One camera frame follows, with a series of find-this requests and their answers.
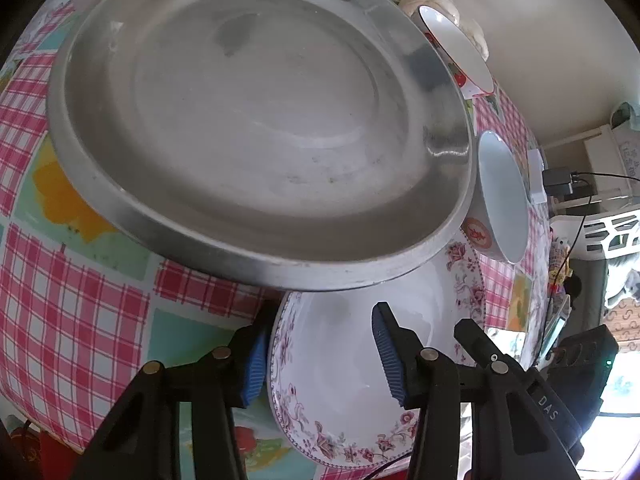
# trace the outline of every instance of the wall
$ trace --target wall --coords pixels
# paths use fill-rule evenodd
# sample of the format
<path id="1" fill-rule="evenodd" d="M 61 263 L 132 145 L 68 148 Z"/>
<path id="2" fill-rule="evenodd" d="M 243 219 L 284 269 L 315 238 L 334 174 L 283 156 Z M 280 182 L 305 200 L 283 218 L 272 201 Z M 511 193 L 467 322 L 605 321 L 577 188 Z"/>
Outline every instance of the wall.
<path id="1" fill-rule="evenodd" d="M 603 0 L 454 0 L 484 29 L 489 69 L 536 137 L 604 124 L 638 99 L 640 54 Z"/>

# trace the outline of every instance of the metal basin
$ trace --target metal basin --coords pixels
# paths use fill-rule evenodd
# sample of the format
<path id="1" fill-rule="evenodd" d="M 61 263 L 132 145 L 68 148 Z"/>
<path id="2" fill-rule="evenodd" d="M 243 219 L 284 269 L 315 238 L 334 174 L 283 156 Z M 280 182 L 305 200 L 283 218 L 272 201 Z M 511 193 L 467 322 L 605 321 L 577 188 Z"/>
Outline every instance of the metal basin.
<path id="1" fill-rule="evenodd" d="M 476 177 L 458 87 L 389 0 L 102 0 L 58 53 L 47 113 L 98 213 L 238 282 L 409 272 Z"/>

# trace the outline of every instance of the stainless steel bowl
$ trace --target stainless steel bowl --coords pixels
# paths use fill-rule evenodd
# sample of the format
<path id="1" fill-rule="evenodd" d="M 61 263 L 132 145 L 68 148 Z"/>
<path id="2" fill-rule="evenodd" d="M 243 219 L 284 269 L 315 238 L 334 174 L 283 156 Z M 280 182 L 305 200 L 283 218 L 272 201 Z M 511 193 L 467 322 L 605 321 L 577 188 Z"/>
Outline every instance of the stainless steel bowl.
<path id="1" fill-rule="evenodd" d="M 409 272 L 476 177 L 458 87 L 389 0 L 102 0 L 58 53 L 47 113 L 98 213 L 238 282 Z"/>

